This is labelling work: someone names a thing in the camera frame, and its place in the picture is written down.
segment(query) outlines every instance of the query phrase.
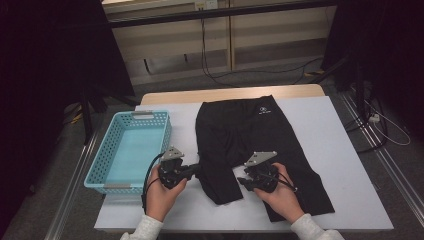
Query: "logo on shorts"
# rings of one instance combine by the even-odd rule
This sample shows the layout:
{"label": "logo on shorts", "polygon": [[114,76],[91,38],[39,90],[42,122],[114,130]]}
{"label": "logo on shorts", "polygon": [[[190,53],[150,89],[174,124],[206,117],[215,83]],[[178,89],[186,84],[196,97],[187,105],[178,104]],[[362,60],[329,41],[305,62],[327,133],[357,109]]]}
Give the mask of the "logo on shorts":
{"label": "logo on shorts", "polygon": [[261,107],[259,108],[259,114],[264,114],[264,113],[270,113],[271,111],[269,111],[266,107]]}

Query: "basket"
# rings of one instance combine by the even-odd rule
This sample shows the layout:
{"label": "basket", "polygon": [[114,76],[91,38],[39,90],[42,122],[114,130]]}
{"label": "basket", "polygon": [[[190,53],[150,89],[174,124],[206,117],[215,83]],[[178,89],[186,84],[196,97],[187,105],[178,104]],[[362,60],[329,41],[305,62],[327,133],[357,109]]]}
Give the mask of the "basket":
{"label": "basket", "polygon": [[102,194],[141,194],[150,163],[168,148],[171,128],[168,111],[115,114],[84,186]]}

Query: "gray basket handle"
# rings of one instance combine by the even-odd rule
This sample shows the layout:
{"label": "gray basket handle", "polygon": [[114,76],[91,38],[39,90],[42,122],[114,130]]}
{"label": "gray basket handle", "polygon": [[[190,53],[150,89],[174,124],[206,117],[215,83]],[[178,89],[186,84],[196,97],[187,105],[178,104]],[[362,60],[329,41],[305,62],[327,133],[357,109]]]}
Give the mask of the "gray basket handle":
{"label": "gray basket handle", "polygon": [[130,183],[107,183],[103,186],[104,189],[131,189]]}
{"label": "gray basket handle", "polygon": [[153,110],[134,111],[131,112],[134,119],[154,119]]}

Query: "black pants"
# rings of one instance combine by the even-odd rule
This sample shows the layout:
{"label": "black pants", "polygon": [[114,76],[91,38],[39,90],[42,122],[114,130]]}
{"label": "black pants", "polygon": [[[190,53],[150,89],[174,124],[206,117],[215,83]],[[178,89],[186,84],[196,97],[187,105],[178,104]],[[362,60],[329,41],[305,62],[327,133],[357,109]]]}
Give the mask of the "black pants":
{"label": "black pants", "polygon": [[[232,168],[245,163],[254,151],[276,151],[270,159],[286,166],[298,187],[305,212],[334,212],[321,178],[310,167],[296,135],[272,96],[203,103],[196,119],[198,178],[216,204],[243,198]],[[271,221],[283,220],[267,206]]]}

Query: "gray sweater sleeve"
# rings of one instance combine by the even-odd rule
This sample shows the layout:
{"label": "gray sweater sleeve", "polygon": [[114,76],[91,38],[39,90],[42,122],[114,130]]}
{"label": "gray sweater sleeve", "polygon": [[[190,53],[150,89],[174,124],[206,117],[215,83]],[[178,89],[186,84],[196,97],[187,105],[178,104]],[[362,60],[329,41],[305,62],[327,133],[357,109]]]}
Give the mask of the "gray sweater sleeve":
{"label": "gray sweater sleeve", "polygon": [[291,225],[291,230],[297,234],[301,240],[339,240],[344,239],[338,231],[324,231],[319,227],[310,214],[305,214]]}
{"label": "gray sweater sleeve", "polygon": [[133,234],[124,233],[121,240],[155,240],[162,226],[162,222],[147,215],[143,215],[135,232]]}

